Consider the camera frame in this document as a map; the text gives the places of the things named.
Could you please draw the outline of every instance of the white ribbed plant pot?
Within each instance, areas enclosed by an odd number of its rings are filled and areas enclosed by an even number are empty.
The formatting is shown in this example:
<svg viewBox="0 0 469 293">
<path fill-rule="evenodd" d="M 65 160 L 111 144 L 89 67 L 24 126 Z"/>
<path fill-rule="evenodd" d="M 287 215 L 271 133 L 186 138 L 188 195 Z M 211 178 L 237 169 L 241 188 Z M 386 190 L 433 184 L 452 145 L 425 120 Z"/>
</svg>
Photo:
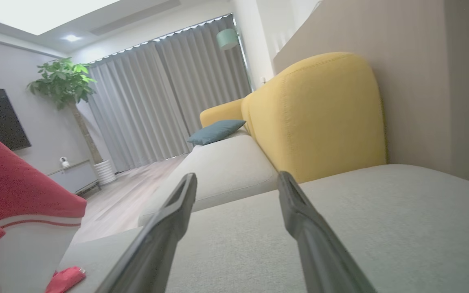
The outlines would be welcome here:
<svg viewBox="0 0 469 293">
<path fill-rule="evenodd" d="M 112 162 L 106 160 L 102 163 L 95 165 L 97 175 L 99 175 L 99 185 L 106 185 L 117 180 L 115 173 L 113 173 Z"/>
</svg>

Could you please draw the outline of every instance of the floor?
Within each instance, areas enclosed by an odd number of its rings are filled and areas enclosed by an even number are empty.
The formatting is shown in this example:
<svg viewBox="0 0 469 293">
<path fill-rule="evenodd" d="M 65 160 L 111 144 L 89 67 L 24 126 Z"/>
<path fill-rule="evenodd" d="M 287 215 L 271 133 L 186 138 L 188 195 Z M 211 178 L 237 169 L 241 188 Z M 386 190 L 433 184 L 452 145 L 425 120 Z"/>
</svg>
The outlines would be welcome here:
<svg viewBox="0 0 469 293">
<path fill-rule="evenodd" d="M 117 181 L 86 198 L 86 213 L 72 244 L 92 241 L 137 227 L 138 215 L 162 181 L 186 155 L 125 171 Z"/>
</svg>

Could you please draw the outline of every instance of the red stripe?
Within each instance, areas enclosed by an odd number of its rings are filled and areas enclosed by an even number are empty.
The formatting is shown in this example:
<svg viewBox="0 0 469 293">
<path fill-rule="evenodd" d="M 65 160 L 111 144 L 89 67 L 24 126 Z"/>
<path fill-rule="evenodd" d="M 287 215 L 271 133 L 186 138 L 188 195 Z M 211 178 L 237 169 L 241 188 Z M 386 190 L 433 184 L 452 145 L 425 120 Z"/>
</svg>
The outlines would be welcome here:
<svg viewBox="0 0 469 293">
<path fill-rule="evenodd" d="M 21 224 L 21 223 L 44 223 L 44 224 L 50 224 L 50 225 L 55 225 L 55 226 L 64 226 L 64 227 L 78 227 L 78 226 L 81 226 L 81 223 L 68 224 L 68 223 L 57 223 L 57 222 L 54 222 L 54 221 L 30 219 L 30 220 L 22 220 L 22 221 L 13 221 L 12 223 L 2 225 L 1 228 L 4 229 L 8 226 L 17 225 L 17 224 Z"/>
</svg>

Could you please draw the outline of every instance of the gray curtain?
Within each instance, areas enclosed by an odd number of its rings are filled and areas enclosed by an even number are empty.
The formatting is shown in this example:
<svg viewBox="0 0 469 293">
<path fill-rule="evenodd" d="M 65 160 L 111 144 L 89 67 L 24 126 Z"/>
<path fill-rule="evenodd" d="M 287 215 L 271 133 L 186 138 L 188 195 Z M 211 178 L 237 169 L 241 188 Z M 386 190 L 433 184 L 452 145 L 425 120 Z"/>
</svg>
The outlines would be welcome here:
<svg viewBox="0 0 469 293">
<path fill-rule="evenodd" d="M 201 111 L 251 92 L 242 52 L 216 34 L 232 15 L 112 55 L 90 67 L 89 103 L 117 171 L 190 152 Z"/>
</svg>

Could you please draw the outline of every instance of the yellow upholstery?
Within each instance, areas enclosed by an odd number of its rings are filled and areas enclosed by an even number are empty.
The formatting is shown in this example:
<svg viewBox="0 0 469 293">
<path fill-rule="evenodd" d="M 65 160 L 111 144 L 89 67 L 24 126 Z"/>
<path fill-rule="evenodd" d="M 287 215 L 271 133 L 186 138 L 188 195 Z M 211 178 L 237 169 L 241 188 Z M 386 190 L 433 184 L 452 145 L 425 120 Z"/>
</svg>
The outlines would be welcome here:
<svg viewBox="0 0 469 293">
<path fill-rule="evenodd" d="M 298 182 L 386 163 L 378 86 L 357 55 L 295 63 L 245 97 L 241 112 L 272 165 Z"/>
<path fill-rule="evenodd" d="M 226 119 L 242 120 L 242 111 L 240 110 L 242 101 L 243 99 L 241 98 L 204 110 L 202 113 L 200 113 L 200 122 L 202 123 L 202 126 L 206 127 L 217 121 Z"/>
</svg>

